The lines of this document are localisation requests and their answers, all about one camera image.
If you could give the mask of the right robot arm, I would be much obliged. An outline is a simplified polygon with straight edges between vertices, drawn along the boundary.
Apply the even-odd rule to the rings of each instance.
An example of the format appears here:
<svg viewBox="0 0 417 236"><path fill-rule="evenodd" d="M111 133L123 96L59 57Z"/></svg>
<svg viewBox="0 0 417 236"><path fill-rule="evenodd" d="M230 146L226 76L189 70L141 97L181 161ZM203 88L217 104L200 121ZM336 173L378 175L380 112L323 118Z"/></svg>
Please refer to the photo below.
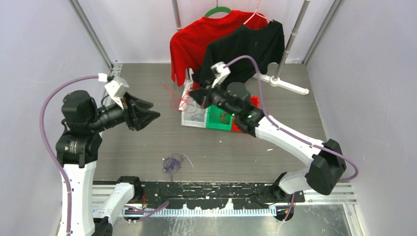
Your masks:
<svg viewBox="0 0 417 236"><path fill-rule="evenodd" d="M266 115L251 103L251 94L242 83L231 83L227 89L206 86L189 95L201 107L214 105L232 115L241 132L275 144L306 165L303 170L282 173L274 182L273 195L279 202L310 189L329 195L347 168L337 141L310 138Z"/></svg>

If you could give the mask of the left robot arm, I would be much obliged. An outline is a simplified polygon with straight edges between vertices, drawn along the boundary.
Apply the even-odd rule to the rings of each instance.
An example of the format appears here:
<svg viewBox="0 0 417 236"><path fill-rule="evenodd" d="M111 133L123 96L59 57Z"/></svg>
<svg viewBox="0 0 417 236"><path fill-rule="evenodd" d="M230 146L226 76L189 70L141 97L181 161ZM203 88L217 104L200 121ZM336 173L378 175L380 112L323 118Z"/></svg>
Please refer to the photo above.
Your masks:
<svg viewBox="0 0 417 236"><path fill-rule="evenodd" d="M160 113L153 104L126 93L121 105L98 107L87 91L77 90L63 99L64 132L56 143L62 168L61 236L110 236L115 219L130 201L144 195L136 176L121 176L111 194L98 209L92 208L93 176L102 143L101 132L119 124L142 130Z"/></svg>

